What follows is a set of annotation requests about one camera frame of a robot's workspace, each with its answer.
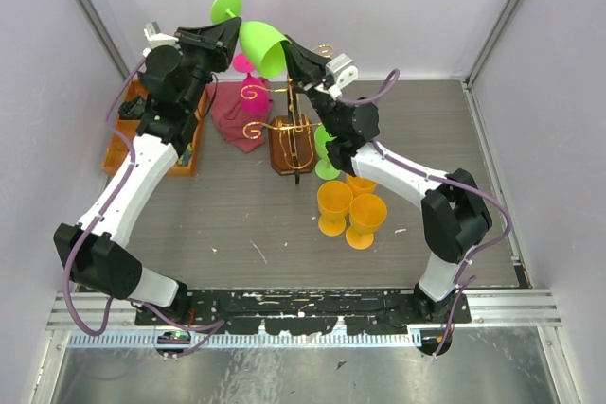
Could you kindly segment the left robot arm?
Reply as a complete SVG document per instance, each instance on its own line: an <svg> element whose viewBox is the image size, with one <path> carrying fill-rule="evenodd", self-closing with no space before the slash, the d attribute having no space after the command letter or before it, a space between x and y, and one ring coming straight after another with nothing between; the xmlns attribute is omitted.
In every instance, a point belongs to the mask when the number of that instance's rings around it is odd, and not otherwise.
<svg viewBox="0 0 606 404"><path fill-rule="evenodd" d="M144 112L133 138L117 134L127 156L94 205L54 234L66 282L155 305L169 325L187 318L184 284L144 267L127 245L152 192L192 142L200 100L214 76L230 66L240 26L239 17L180 27L172 35L146 26L149 47L131 77L144 90Z"/></svg>

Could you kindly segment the gold wire wine glass rack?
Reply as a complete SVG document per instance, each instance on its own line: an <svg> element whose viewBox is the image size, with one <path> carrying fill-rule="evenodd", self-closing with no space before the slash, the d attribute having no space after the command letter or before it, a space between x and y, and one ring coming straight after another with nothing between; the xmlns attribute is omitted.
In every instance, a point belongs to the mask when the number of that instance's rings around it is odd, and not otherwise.
<svg viewBox="0 0 606 404"><path fill-rule="evenodd" d="M313 123L299 109L299 96L302 92L294 86L287 77L285 88L269 89L267 93L284 93L287 100L287 113L275 116L270 123L253 121L246 124L243 134L250 139L256 139L267 131L270 149L270 164L280 176L294 176L294 184L300 185L302 174L313 171L317 163L315 145L312 143Z"/></svg>

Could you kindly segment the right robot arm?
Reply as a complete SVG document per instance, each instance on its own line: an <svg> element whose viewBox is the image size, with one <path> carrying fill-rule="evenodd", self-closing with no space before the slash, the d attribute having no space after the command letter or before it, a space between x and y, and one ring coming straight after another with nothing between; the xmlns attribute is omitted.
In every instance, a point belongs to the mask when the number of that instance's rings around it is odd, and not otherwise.
<svg viewBox="0 0 606 404"><path fill-rule="evenodd" d="M415 205L430 250L423 275L413 290L419 317L441 319L453 305L455 276L466 253L478 246L492 219L473 176L423 167L383 146L377 103L397 82L392 70L371 97L347 98L342 90L358 77L353 60L324 57L287 38L281 44L289 78L310 101L330 139L330 163L355 177L371 180Z"/></svg>

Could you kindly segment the pink wine glass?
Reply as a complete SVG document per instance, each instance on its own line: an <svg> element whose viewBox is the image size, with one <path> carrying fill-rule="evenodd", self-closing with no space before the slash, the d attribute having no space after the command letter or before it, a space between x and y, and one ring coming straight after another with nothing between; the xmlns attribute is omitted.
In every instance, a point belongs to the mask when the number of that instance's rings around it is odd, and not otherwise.
<svg viewBox="0 0 606 404"><path fill-rule="evenodd" d="M232 65L237 72L245 75L240 88L242 109L248 114L266 113L269 108L269 97L263 81L254 75L255 66L243 53L233 59Z"/></svg>

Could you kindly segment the orange wine glass back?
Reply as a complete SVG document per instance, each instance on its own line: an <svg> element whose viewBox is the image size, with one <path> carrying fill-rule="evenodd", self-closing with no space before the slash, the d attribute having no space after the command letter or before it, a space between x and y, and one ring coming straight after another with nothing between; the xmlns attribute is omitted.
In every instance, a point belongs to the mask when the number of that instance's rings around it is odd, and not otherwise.
<svg viewBox="0 0 606 404"><path fill-rule="evenodd" d="M351 189L354 198L363 194L372 194L377 187L377 184L373 181L351 175L346 176L346 184Z"/></svg>

